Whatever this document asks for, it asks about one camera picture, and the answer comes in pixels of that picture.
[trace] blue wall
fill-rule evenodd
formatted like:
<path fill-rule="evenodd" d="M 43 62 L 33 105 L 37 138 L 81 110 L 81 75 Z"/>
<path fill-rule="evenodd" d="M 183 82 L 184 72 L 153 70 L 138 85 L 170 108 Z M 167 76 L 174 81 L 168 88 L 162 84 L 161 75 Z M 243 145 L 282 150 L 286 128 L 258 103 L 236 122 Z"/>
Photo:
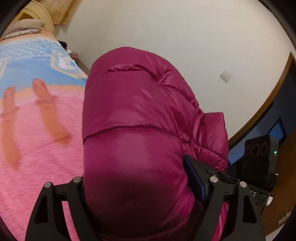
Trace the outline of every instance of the blue wall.
<path fill-rule="evenodd" d="M 296 84 L 290 74 L 287 75 L 273 102 L 274 105 L 255 128 L 229 151 L 228 160 L 231 164 L 243 156 L 246 140 L 267 134 L 280 117 L 287 136 L 292 133 L 296 126 Z"/>

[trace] cartoon print bedding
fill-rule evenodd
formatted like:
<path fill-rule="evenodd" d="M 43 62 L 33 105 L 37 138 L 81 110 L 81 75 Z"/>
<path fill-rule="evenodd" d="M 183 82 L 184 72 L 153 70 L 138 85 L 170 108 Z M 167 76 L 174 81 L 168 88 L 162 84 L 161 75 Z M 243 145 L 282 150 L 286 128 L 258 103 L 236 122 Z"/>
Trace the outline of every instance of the cartoon print bedding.
<path fill-rule="evenodd" d="M 0 216 L 18 241 L 42 185 L 83 174 L 86 78 L 50 33 L 0 41 Z"/>

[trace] orange printed pattern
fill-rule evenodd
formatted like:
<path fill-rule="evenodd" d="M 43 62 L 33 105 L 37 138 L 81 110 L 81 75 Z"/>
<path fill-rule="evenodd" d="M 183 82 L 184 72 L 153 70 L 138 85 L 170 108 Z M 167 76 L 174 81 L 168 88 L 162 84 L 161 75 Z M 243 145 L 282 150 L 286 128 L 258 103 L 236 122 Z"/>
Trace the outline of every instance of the orange printed pattern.
<path fill-rule="evenodd" d="M 3 112 L 0 115 L 2 126 L 2 148 L 8 164 L 17 169 L 20 161 L 20 153 L 14 138 L 14 122 L 17 107 L 15 106 L 15 86 L 4 91 Z"/>
<path fill-rule="evenodd" d="M 38 98 L 36 103 L 40 106 L 42 120 L 53 141 L 61 145 L 67 145 L 70 142 L 71 136 L 59 122 L 54 96 L 49 93 L 43 80 L 34 79 L 32 81 L 32 88 Z"/>

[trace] blue blanket section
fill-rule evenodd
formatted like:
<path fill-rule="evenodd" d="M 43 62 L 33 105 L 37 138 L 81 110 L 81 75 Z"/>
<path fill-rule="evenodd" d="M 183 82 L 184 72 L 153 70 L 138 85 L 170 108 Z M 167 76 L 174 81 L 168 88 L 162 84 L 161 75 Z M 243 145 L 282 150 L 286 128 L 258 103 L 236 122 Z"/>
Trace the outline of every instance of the blue blanket section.
<path fill-rule="evenodd" d="M 31 37 L 0 43 L 0 99 L 5 89 L 32 87 L 32 80 L 47 85 L 85 86 L 87 76 L 58 41 Z"/>

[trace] wooden furniture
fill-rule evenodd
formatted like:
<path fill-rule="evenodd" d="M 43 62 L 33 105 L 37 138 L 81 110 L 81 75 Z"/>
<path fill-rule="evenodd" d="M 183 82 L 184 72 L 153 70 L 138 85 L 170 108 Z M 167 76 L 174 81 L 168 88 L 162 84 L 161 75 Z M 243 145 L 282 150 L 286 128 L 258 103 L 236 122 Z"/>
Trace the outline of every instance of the wooden furniture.
<path fill-rule="evenodd" d="M 54 24 L 52 19 L 45 9 L 45 7 L 37 1 L 31 1 L 20 13 L 12 20 L 11 24 L 27 18 L 40 19 L 45 25 L 45 31 L 51 32 L 55 35 Z"/>

